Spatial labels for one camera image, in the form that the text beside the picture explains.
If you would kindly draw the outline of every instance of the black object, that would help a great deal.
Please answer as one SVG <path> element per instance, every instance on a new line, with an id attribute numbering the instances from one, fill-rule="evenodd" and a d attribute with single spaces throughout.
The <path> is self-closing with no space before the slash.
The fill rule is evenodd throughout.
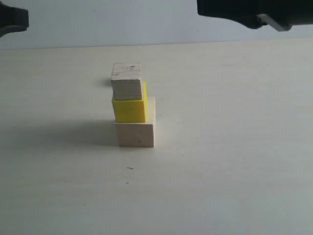
<path id="1" fill-rule="evenodd" d="M 239 22 L 258 29 L 269 24 L 277 31 L 313 24 L 313 0 L 197 0 L 198 14 Z"/>
<path id="2" fill-rule="evenodd" d="M 27 10 L 7 6 L 0 1 L 0 37 L 7 33 L 26 31 L 28 27 Z"/>

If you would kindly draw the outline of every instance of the yellow block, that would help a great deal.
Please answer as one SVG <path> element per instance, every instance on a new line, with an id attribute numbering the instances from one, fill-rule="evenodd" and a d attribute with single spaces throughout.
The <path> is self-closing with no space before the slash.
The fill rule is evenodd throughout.
<path id="1" fill-rule="evenodd" d="M 115 122 L 146 122 L 147 90 L 146 81 L 143 81 L 143 97 L 140 100 L 112 99 Z"/>

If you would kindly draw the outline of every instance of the stacked blocks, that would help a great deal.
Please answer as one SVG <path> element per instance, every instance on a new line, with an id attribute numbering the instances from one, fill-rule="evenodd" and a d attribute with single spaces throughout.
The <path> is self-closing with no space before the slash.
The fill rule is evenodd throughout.
<path id="1" fill-rule="evenodd" d="M 154 147 L 156 100 L 147 97 L 140 63 L 114 64 L 111 78 L 115 127 L 122 147 Z"/>

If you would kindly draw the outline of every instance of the white table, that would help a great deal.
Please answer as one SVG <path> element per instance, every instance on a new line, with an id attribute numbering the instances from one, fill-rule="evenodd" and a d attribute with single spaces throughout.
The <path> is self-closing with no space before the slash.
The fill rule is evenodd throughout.
<path id="1" fill-rule="evenodd" d="M 117 146 L 115 62 L 154 149 Z M 0 179 L 1 235 L 312 235 L 313 39 L 0 51 Z"/>

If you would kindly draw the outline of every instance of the block tower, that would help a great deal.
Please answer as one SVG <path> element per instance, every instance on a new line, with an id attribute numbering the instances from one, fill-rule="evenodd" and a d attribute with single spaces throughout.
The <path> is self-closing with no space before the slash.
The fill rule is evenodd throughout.
<path id="1" fill-rule="evenodd" d="M 117 63 L 111 84 L 115 127 L 122 147 L 154 147 L 156 99 L 147 96 L 140 63 Z"/>

